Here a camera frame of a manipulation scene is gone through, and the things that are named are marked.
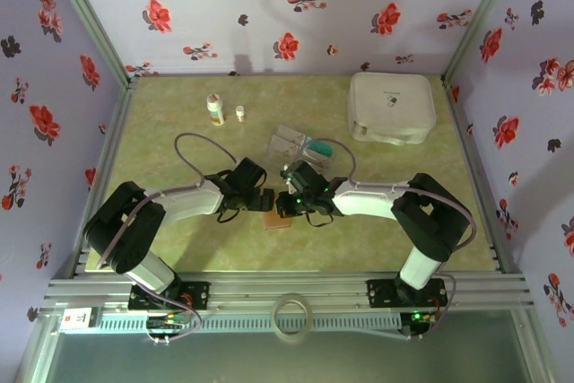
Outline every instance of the metal extrusion bar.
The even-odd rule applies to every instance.
[[[452,310],[532,309],[534,303],[521,274],[453,273],[457,293]],[[383,310],[411,312],[414,309],[371,309],[367,280],[392,279],[395,273],[198,273],[182,278],[211,284],[210,300],[202,315],[265,314],[287,293],[298,293],[309,302],[314,313],[368,314]],[[447,291],[452,283],[445,280]],[[123,276],[103,274],[55,280],[49,287],[42,309],[103,307],[128,312],[131,283]],[[286,312],[300,312],[285,306]]]

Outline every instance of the white label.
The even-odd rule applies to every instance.
[[[65,309],[60,329],[85,329],[90,326],[91,308]]]

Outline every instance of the table surface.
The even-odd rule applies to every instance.
[[[351,76],[217,76],[150,77],[140,79],[107,191],[128,180],[146,189],[184,185],[196,174],[173,149],[181,132],[196,132],[222,144],[238,159],[265,164],[265,149],[273,131],[285,124],[307,135],[330,137],[349,145],[358,160],[360,181],[399,182],[417,172],[432,175],[474,215],[476,240],[455,253],[446,269],[493,270],[488,242],[474,198],[471,179],[455,124],[438,76],[428,77],[437,111],[437,125],[423,144],[394,146],[353,140],[347,130],[347,94]],[[213,126],[205,97],[222,96],[228,119]],[[243,105],[247,121],[234,115]],[[210,144],[194,138],[180,141],[182,153],[205,174],[231,168],[230,159]],[[336,176],[351,167],[346,153],[335,148]],[[284,190],[279,173],[269,172],[266,186]],[[389,219],[354,215],[323,227],[308,226],[303,217],[287,229],[265,231],[261,213],[241,213],[219,224],[214,215],[187,218],[158,232],[152,251],[177,272],[225,270],[273,271],[395,271],[406,260],[412,243],[400,225]],[[92,251],[86,266],[95,269]]]

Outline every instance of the green object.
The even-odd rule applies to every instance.
[[[305,142],[308,143],[311,139],[313,139],[311,136],[308,136],[307,138],[305,138]],[[310,150],[314,151],[314,152],[318,152],[319,154],[323,154],[325,157],[331,157],[333,156],[333,147],[329,144],[325,144],[325,143],[321,143],[319,141],[317,141],[316,143],[311,144],[309,147]]]

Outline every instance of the bottle cap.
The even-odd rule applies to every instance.
[[[207,108],[218,109],[222,105],[222,99],[218,94],[210,94],[207,96]]]

